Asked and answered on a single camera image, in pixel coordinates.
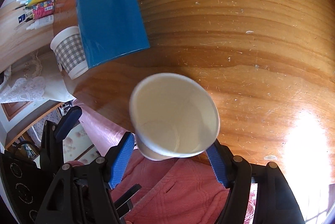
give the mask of wooden table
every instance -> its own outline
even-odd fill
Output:
[[[134,86],[183,74],[212,96],[234,154],[276,161],[302,191],[335,182],[334,0],[138,2],[151,48],[66,78],[75,97],[132,131]],[[77,24],[75,0],[56,3],[54,34]]]

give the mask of pink blanket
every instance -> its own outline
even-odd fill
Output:
[[[83,110],[79,119],[101,155],[117,145],[125,129],[76,101]],[[210,166],[190,159],[154,162],[138,150],[130,158],[121,183],[111,191],[116,201],[134,184],[142,189],[132,198],[134,208],[125,220],[132,224],[213,224],[227,200],[228,190],[217,182]],[[251,224],[257,185],[253,184],[245,224]]]

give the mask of white bottle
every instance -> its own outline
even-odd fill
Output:
[[[30,24],[26,30],[38,29],[47,25],[50,25],[54,22],[54,15],[48,15],[46,17],[37,19],[34,23]]]

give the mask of gray gingham pattern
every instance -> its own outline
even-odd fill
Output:
[[[78,33],[61,41],[55,49],[55,54],[67,73],[76,65],[86,60],[81,38]]]

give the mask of blue plastic container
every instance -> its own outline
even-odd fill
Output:
[[[150,47],[137,0],[77,0],[88,68]]]

